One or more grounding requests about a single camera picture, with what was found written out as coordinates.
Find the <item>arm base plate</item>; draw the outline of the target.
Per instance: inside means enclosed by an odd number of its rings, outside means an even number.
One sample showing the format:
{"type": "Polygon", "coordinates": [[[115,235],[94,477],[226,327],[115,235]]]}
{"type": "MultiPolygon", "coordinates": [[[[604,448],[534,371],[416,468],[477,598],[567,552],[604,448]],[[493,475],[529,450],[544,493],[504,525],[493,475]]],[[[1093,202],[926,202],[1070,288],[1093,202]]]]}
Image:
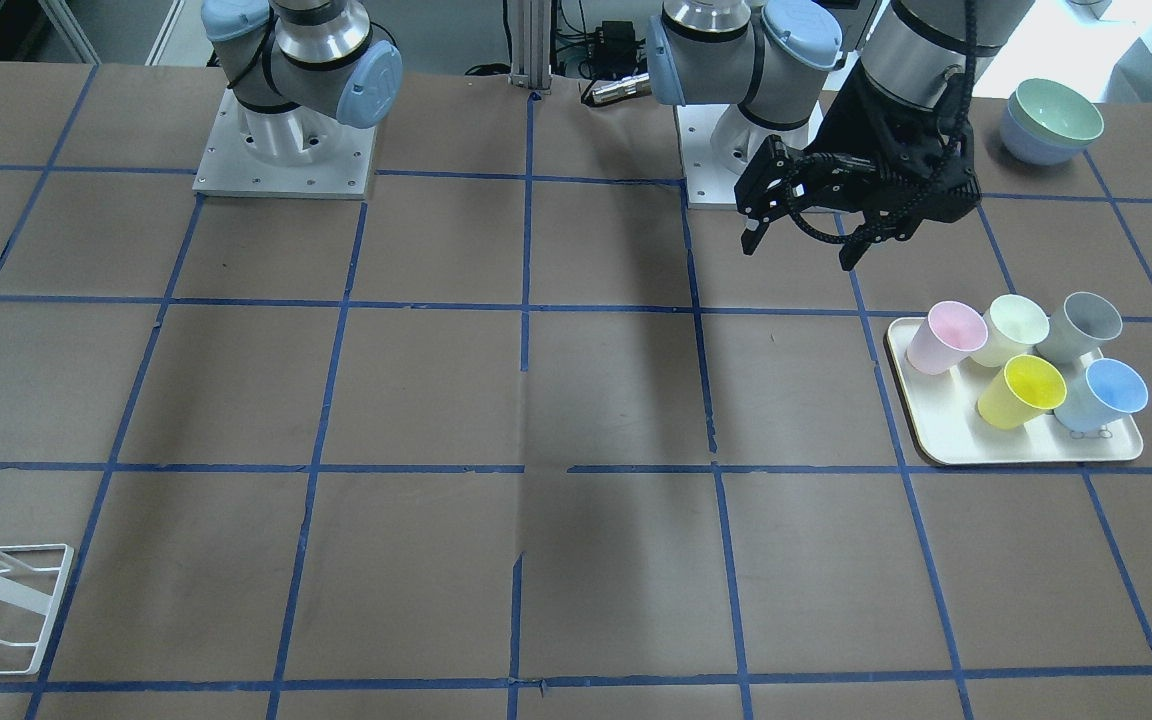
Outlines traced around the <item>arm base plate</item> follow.
{"type": "Polygon", "coordinates": [[[736,104],[675,106],[687,209],[736,209],[733,187],[771,129],[750,122],[736,104]]]}
{"type": "Polygon", "coordinates": [[[194,191],[232,199],[365,200],[376,129],[314,109],[256,113],[228,90],[202,152],[194,191]]]}

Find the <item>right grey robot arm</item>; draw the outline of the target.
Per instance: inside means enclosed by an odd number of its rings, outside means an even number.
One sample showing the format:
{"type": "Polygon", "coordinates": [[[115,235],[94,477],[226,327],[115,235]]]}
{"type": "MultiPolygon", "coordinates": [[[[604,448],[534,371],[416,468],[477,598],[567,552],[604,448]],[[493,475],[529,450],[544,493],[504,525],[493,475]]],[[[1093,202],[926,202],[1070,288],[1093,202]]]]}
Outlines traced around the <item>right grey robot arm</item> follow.
{"type": "Polygon", "coordinates": [[[202,26],[255,158],[314,161],[342,128],[371,129],[396,104],[401,51],[361,1],[205,1],[202,26]]]}

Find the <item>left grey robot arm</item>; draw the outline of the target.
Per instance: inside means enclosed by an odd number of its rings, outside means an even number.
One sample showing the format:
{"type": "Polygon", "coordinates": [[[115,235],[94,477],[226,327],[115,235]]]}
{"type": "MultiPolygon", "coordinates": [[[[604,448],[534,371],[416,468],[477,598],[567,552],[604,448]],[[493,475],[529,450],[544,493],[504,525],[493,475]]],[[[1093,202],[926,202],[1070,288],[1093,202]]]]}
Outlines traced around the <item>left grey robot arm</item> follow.
{"type": "Polygon", "coordinates": [[[890,1],[813,141],[808,126],[844,28],[817,1],[664,1],[646,32],[659,103],[726,105],[758,129],[733,182],[755,253],[776,220],[838,247],[855,268],[869,247],[955,223],[980,202],[969,111],[975,83],[1005,50],[1029,1],[890,1]]]}

